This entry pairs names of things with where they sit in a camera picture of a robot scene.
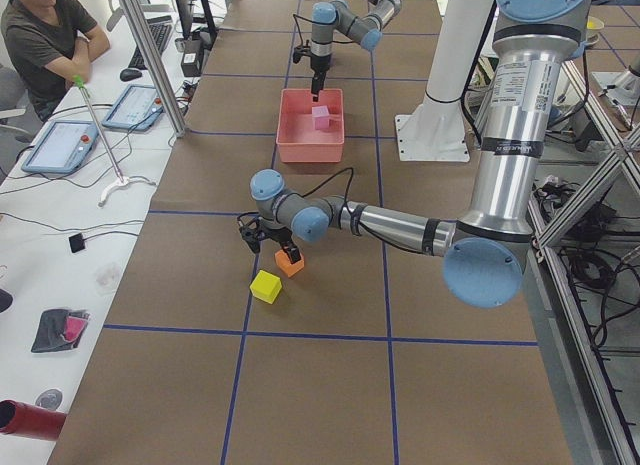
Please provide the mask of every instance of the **black keyboard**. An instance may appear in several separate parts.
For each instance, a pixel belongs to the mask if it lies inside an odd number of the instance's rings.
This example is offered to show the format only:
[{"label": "black keyboard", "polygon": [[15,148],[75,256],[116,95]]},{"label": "black keyboard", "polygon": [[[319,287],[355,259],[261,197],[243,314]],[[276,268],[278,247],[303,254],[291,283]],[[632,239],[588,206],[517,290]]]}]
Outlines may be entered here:
[{"label": "black keyboard", "polygon": [[[162,52],[164,52],[165,48],[167,48],[169,38],[171,38],[173,25],[171,25],[170,23],[150,23],[149,29],[151,30],[153,40],[156,42],[158,51],[162,55]],[[147,69],[146,65],[144,64],[144,58],[142,58],[142,54],[140,53],[140,49],[138,47],[136,47],[136,51],[133,53],[133,57],[131,57],[129,68],[137,68],[139,70]]]}]

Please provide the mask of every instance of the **blue and white tablet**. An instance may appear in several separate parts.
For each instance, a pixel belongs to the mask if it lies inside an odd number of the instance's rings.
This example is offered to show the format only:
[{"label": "blue and white tablet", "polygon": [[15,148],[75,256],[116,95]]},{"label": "blue and white tablet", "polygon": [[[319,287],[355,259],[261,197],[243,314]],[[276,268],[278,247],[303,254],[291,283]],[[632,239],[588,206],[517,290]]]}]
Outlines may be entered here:
[{"label": "blue and white tablet", "polygon": [[113,104],[102,125],[126,132],[145,131],[161,113],[162,104],[155,87],[130,84]]},{"label": "blue and white tablet", "polygon": [[22,170],[28,173],[75,172],[93,148],[98,127],[93,122],[64,120],[49,122],[46,127],[33,144]]}]

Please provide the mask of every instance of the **green tip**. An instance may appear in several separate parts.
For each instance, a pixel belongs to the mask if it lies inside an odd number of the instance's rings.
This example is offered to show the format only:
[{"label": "green tip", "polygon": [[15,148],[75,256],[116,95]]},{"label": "green tip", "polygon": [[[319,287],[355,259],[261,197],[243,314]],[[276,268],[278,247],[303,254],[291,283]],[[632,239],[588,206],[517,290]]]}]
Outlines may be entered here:
[{"label": "green tip", "polygon": [[84,80],[82,80],[82,77],[80,75],[73,76],[73,83],[75,83],[76,87],[78,88],[84,88]]}]

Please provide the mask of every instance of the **red cylinder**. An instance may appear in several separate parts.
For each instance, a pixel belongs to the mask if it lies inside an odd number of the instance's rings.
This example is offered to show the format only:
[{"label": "red cylinder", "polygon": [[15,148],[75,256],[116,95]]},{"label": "red cylinder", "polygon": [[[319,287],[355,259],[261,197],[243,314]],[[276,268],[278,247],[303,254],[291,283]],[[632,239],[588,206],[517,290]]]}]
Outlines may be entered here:
[{"label": "red cylinder", "polygon": [[54,412],[27,403],[0,402],[0,433],[55,441],[60,435],[66,413]]}]

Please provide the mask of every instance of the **white pole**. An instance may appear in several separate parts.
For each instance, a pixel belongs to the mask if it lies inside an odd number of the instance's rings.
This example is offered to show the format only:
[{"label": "white pole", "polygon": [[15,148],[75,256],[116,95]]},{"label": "white pole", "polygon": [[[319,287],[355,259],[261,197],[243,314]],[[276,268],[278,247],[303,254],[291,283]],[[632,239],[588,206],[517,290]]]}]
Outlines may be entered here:
[{"label": "white pole", "polygon": [[492,4],[449,0],[424,100],[412,115],[396,116],[400,160],[469,161],[458,98]]}]

